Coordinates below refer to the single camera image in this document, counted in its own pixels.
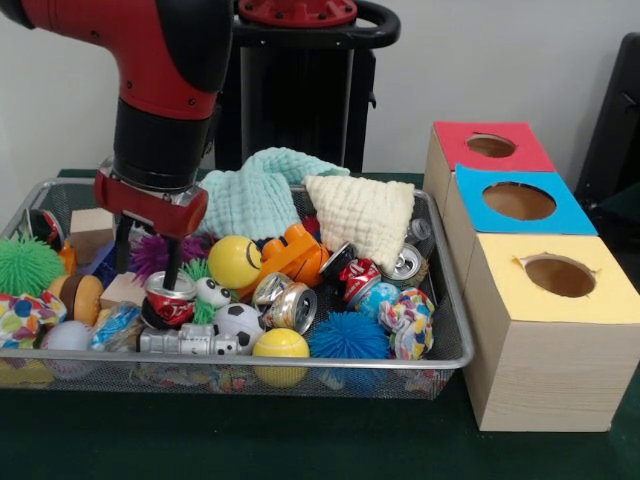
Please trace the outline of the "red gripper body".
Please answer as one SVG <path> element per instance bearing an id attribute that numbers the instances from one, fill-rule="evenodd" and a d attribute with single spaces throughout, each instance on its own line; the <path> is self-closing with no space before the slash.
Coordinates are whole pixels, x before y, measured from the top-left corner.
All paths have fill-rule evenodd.
<path id="1" fill-rule="evenodd" d="M 207 192 L 198 186 L 178 194 L 151 192 L 114 177 L 111 167 L 98 169 L 94 195 L 101 208 L 138 220 L 157 234 L 176 239 L 198 229 L 208 204 Z"/>

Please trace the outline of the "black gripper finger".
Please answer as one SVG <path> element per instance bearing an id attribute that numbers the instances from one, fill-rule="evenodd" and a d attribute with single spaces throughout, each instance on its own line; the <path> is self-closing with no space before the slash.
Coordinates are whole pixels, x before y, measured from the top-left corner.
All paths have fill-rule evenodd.
<path id="1" fill-rule="evenodd" d="M 180 238 L 171 238 L 171 237 L 166 237 L 166 240 L 167 240 L 168 263 L 167 263 L 167 268 L 165 270 L 163 288 L 166 290 L 173 291 L 177 281 L 179 269 L 182 263 L 183 240 Z"/>
<path id="2" fill-rule="evenodd" d="M 126 273 L 129 267 L 129 234 L 131 227 L 132 219 L 125 215 L 122 215 L 117 226 L 115 237 L 116 270 L 118 274 Z"/>

